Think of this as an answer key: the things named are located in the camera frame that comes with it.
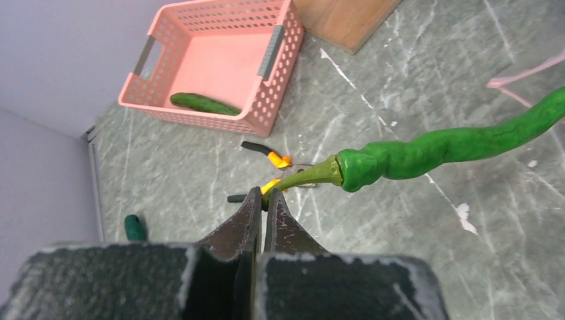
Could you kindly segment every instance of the pink plastic basket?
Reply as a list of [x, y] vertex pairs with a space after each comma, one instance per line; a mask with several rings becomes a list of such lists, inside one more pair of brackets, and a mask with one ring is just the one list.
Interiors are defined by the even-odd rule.
[[[304, 31], [292, 0], [196, 0], [165, 5], [119, 96], [124, 107], [176, 123], [268, 137]], [[163, 52], [144, 79], [155, 41]], [[178, 92], [198, 93], [241, 109], [237, 116], [181, 109]]]

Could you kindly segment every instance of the gray floor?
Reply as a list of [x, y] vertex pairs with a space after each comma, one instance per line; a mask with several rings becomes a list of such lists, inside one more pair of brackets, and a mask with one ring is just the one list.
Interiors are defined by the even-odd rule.
[[[145, 218], [153, 241], [194, 241], [214, 229], [238, 207], [228, 194], [278, 174], [242, 150], [243, 139], [316, 163], [371, 141], [520, 114], [523, 106], [486, 83], [536, 46], [563, 14], [560, 2], [404, 0], [355, 56], [308, 35], [268, 139], [110, 108], [97, 124], [109, 240], [125, 240], [130, 213]], [[286, 199], [331, 251], [428, 261], [453, 319], [565, 319], [564, 146], [559, 124], [495, 159], [353, 194], [293, 189]]]

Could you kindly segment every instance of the pepper stem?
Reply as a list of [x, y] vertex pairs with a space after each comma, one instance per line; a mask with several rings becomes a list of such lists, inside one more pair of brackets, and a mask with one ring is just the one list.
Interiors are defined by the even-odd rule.
[[343, 179], [341, 177], [337, 156], [331, 155], [326, 161], [314, 165], [310, 169], [286, 177], [273, 185], [263, 195], [263, 210], [268, 210], [269, 198], [275, 188], [284, 191], [288, 188], [304, 185], [306, 183], [333, 183], [334, 185], [341, 186], [342, 182]]

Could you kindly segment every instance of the black scissor handle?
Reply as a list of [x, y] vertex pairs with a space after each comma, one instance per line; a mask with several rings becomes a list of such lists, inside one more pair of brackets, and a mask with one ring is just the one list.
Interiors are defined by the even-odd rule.
[[242, 203], [245, 200], [247, 195], [229, 195], [228, 202], [229, 203]]
[[271, 148], [267, 147], [266, 145], [261, 145], [259, 143], [254, 143], [254, 142], [249, 142], [249, 141], [243, 141], [241, 143], [241, 147], [244, 147], [245, 149], [251, 150], [251, 151], [257, 151], [257, 152], [261, 152], [262, 154], [268, 156], [269, 153], [274, 152]]

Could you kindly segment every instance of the cucumber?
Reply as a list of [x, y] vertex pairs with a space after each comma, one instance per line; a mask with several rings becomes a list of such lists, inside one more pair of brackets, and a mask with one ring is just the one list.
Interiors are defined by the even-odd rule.
[[197, 93], [175, 93], [171, 95], [171, 103], [177, 107], [200, 112], [216, 113], [218, 115], [238, 115], [241, 113], [241, 110], [236, 107]]

